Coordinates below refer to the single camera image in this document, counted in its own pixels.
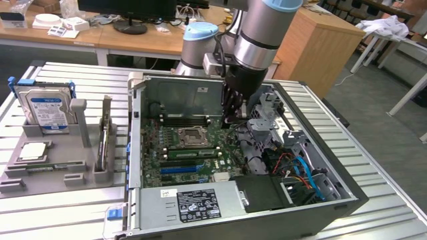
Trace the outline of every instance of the hard drive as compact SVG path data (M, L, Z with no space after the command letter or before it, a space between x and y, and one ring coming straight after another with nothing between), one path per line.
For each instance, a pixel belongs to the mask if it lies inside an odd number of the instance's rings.
M77 123L70 110L74 84L19 79L9 81L9 87L18 99L26 124L38 125L43 134L67 133L67 125Z

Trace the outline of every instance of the wooden cabinet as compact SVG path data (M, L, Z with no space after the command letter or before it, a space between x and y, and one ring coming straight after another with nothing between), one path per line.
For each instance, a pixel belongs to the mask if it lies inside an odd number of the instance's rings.
M364 34L337 16L301 7L276 54L281 64L272 78L305 82L321 99Z

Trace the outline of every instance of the aluminum workbench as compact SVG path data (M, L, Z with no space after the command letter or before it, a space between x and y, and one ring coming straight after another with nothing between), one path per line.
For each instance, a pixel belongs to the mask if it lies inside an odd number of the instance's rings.
M117 124L113 186L0 199L0 239L102 239L103 211L123 201L125 146L127 134L127 90L130 68L46 62L30 66L22 78L75 84L75 97L86 99L85 119L95 124L103 95L111 96L110 116ZM427 239L427 216L390 179L306 86L281 81L284 90L349 174L369 197L349 217L337 219L314 236L318 239ZM0 173L3 171L25 117L10 94L0 107ZM294 120L289 119L293 128ZM121 230L107 226L110 232Z

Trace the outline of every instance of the blue pcie slot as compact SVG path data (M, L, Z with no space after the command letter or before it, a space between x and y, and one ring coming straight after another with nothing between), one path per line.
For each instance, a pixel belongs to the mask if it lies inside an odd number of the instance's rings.
M160 169L160 174L184 174L184 173L196 173L196 172L197 172L196 166Z

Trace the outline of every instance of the blue hard drive label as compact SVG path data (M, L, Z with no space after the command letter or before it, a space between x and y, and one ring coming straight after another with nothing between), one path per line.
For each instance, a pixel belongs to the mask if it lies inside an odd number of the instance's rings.
M62 111L62 100L59 98L30 99L33 117L38 125L46 130L61 130L67 126L66 115Z

